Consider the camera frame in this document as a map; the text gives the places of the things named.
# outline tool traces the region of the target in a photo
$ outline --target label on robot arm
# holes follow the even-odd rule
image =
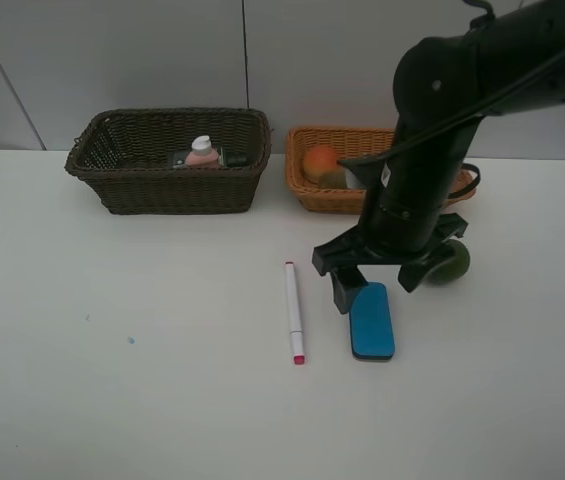
[[[380,177],[380,181],[382,182],[382,185],[384,185],[385,187],[389,184],[390,176],[391,176],[391,170],[389,170],[389,167],[387,167],[385,163],[384,168],[382,169],[382,176]]]

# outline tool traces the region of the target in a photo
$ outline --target dark brown wicker basket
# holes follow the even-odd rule
[[[173,169],[168,158],[210,135],[249,166]],[[66,171],[115,214],[215,214],[249,209],[271,153],[264,113],[235,108],[111,110],[76,140]]]

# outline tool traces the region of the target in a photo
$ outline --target green fruit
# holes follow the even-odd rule
[[[433,285],[445,285],[462,277],[471,265],[471,255],[462,242],[449,240],[448,245],[455,251],[455,258],[433,270],[426,278]]]

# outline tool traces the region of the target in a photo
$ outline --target white bottle cap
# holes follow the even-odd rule
[[[191,149],[196,155],[208,155],[213,150],[211,138],[208,135],[196,138],[191,144]]]

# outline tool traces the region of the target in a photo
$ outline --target wicker basket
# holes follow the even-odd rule
[[[341,127],[299,127],[291,130],[286,140],[286,183],[304,208],[312,212],[356,213],[362,211],[365,190],[330,190],[317,188],[302,172],[302,159],[306,151],[316,145],[330,145],[342,158],[354,158],[379,153],[388,149],[393,141],[393,130]],[[462,170],[455,191],[471,183],[473,177]],[[450,205],[475,195],[468,194],[448,200]]]
[[[168,159],[199,135],[246,154],[248,167],[173,169]],[[115,214],[215,214],[249,209],[271,152],[269,123],[257,110],[112,110],[76,140],[66,171]]]

